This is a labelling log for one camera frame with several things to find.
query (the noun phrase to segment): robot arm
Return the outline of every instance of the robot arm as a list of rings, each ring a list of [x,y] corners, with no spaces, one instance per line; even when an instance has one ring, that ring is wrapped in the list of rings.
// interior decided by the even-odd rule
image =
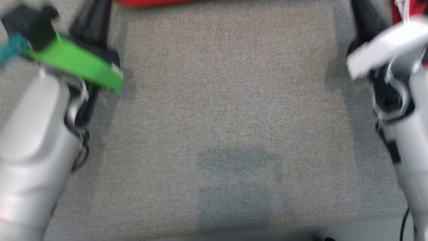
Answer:
[[[0,239],[42,240],[81,147],[68,86],[41,68],[0,135]]]
[[[351,3],[358,33],[348,68],[352,78],[367,76],[372,85],[376,129],[409,204],[414,240],[427,241],[428,19],[411,17],[388,28],[369,1]]]
[[[119,56],[106,43],[111,4],[88,0],[62,39],[52,28],[53,7],[19,5],[2,17],[9,36],[28,43],[25,57],[41,63],[0,132],[2,241],[43,240],[68,177],[89,154],[87,126],[98,91],[122,86]]]

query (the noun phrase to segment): red object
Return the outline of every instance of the red object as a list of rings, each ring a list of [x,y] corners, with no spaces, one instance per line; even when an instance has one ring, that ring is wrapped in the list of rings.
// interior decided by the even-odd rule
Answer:
[[[123,3],[135,7],[155,6],[172,3],[184,3],[191,0],[115,0],[116,2]]]
[[[400,12],[398,11],[397,6],[395,6],[395,1],[392,2],[392,21],[394,24],[401,22]],[[427,3],[420,3],[418,0],[410,0],[410,16],[412,15],[421,15],[424,13]]]

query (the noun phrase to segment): teal cable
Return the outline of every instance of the teal cable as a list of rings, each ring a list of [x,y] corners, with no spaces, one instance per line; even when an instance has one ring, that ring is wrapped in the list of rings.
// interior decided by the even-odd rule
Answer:
[[[23,55],[28,50],[27,42],[22,35],[16,34],[10,37],[9,41],[0,47],[0,69],[13,57]]]

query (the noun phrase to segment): white cable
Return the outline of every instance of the white cable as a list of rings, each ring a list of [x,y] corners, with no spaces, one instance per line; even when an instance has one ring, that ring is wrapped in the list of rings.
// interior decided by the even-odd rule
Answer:
[[[402,16],[404,23],[407,23],[410,19],[410,0],[404,2],[404,16]]]
[[[395,5],[397,6],[402,19],[404,18],[404,2],[405,0],[395,0]]]

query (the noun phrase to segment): gray fabric surface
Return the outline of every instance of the gray fabric surface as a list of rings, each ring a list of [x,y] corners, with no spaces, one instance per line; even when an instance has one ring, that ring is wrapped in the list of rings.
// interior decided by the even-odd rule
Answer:
[[[54,3],[65,30],[81,1]],[[347,0],[115,6],[111,29],[125,85],[101,94],[46,240],[401,216],[369,90],[346,70]],[[0,75],[1,125],[35,70]]]

